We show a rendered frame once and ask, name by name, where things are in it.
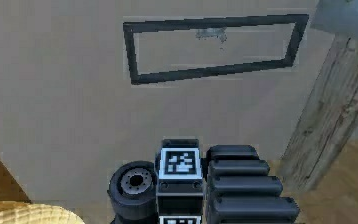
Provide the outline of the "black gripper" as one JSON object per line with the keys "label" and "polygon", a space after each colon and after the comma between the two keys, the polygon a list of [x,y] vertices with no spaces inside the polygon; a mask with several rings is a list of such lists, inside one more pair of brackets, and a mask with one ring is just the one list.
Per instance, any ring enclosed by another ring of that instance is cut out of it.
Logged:
{"label": "black gripper", "polygon": [[122,165],[111,177],[107,190],[115,213],[110,224],[157,224],[156,180],[152,162]]}

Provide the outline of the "tan wicker basket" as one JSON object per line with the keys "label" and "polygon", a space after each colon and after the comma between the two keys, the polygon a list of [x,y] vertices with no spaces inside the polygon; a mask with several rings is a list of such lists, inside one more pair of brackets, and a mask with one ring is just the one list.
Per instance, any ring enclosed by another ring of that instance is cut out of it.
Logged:
{"label": "tan wicker basket", "polygon": [[74,212],[60,206],[0,201],[0,224],[85,224]]}

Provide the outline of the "black framed wall picture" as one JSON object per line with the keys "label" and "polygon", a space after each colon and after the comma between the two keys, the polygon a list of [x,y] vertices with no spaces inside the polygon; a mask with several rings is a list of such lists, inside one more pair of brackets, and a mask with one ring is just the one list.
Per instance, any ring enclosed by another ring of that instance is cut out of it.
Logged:
{"label": "black framed wall picture", "polygon": [[[195,78],[214,77],[244,72],[264,71],[292,67],[296,60],[300,43],[303,39],[308,14],[262,15],[247,17],[202,18],[162,21],[124,22],[123,34],[126,47],[128,71],[132,85],[163,83],[169,81],[189,80]],[[253,27],[259,25],[294,23],[285,56],[282,59],[252,63],[231,64],[215,67],[194,68],[140,74],[137,66],[134,35],[136,33],[176,31],[190,29]]]}

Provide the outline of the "grey wooden door frame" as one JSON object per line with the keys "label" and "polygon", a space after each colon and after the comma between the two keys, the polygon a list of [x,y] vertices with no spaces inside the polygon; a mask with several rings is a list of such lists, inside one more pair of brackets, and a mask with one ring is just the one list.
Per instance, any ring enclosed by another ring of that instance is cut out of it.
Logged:
{"label": "grey wooden door frame", "polygon": [[281,158],[285,188],[316,188],[357,126],[358,40],[337,35]]}

